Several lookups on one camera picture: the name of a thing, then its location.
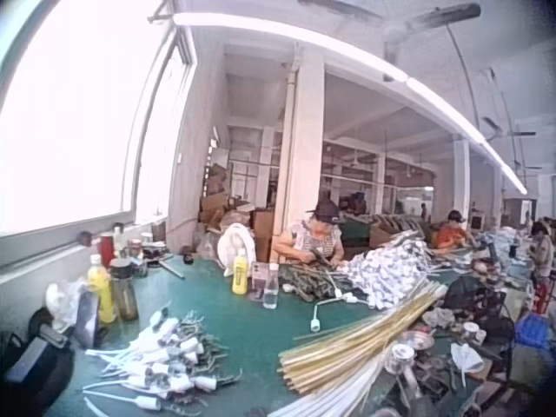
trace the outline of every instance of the bottle cap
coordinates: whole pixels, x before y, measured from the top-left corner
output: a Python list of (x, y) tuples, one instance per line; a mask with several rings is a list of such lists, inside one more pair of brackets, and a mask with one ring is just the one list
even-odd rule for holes
[(90, 263), (93, 265), (100, 265), (101, 264), (101, 256), (99, 254), (93, 254), (90, 256)]

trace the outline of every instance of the green workbench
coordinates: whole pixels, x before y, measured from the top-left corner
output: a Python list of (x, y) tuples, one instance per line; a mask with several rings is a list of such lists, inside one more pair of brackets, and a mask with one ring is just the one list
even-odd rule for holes
[[(286, 389), (281, 376), (276, 372), (278, 354), (296, 346), (293, 337), (309, 333), (313, 305), (294, 295), (280, 293), (278, 308), (267, 310), (246, 297), (234, 295), (230, 290), (230, 279), (222, 277), (222, 270), (211, 261), (196, 260), (193, 265), (188, 266), (180, 258), (173, 258), (169, 260), (169, 264), (182, 272), (186, 279), (182, 281), (163, 269), (151, 269), (148, 277), (135, 279), (139, 320), (113, 323), (101, 349), (127, 347), (128, 342), (149, 325), (150, 316), (171, 301), (171, 316), (182, 317), (188, 311), (195, 310), (204, 317), (203, 326), (206, 331), (220, 337), (222, 344), (229, 347), (228, 358), (222, 360), (222, 367), (219, 369), (221, 374), (237, 374), (240, 369), (243, 371), (239, 383), (203, 395), (208, 402), (208, 408), (202, 409), (203, 416), (243, 416), (249, 415), (250, 410), (258, 407), (270, 412), (295, 400), (297, 395)], [(444, 275), (442, 280), (452, 279), (453, 276)], [(359, 320), (369, 314), (372, 312), (361, 304), (337, 303), (319, 310), (322, 330)], [(78, 350), (71, 382), (47, 415), (93, 415), (85, 406), (80, 388), (99, 381), (98, 375), (104, 366), (102, 360), (86, 356), (82, 350)], [(386, 386), (389, 389), (392, 382), (387, 381), (384, 387)], [(131, 398), (138, 395), (121, 387), (98, 390)], [(454, 403), (456, 410), (471, 392), (468, 389)], [(371, 406), (374, 401), (378, 402), (381, 394), (383, 393), (372, 392), (369, 401)], [(110, 417), (153, 415), (152, 412), (144, 412), (132, 404), (100, 397), (91, 399)]]

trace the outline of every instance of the jar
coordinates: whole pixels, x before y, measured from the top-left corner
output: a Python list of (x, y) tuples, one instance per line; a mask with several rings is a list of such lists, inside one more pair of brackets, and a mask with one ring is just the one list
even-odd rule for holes
[(135, 320), (139, 317), (131, 273), (131, 260), (129, 258), (115, 258), (110, 262), (113, 298), (120, 317), (125, 321)]

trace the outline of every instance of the plastic bottle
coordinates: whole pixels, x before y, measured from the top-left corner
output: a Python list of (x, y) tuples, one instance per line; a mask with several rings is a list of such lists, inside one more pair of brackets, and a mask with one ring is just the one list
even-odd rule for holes
[(234, 294), (243, 295), (247, 293), (248, 262), (244, 248), (241, 248), (234, 259), (234, 281), (232, 291)]
[(100, 255), (90, 256), (91, 267), (87, 273), (87, 281), (92, 290), (98, 295), (98, 317), (104, 323), (111, 323), (116, 319), (112, 293), (110, 292), (110, 275), (101, 264)]
[(278, 304), (278, 267), (277, 263), (271, 263), (268, 267), (268, 279), (264, 286), (264, 295), (262, 297), (262, 306), (265, 308), (276, 308)]

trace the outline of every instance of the hat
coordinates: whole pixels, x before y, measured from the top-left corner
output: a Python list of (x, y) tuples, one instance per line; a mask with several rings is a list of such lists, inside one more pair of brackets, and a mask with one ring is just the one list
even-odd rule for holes
[(332, 200), (320, 200), (313, 210), (313, 215), (319, 222), (329, 224), (340, 223), (340, 209)]
[(463, 223), (466, 219), (463, 218), (463, 216), (461, 215), (461, 213), (458, 210), (452, 210), (448, 214), (448, 220), (449, 221), (454, 221), (454, 222), (457, 222), (457, 223)]

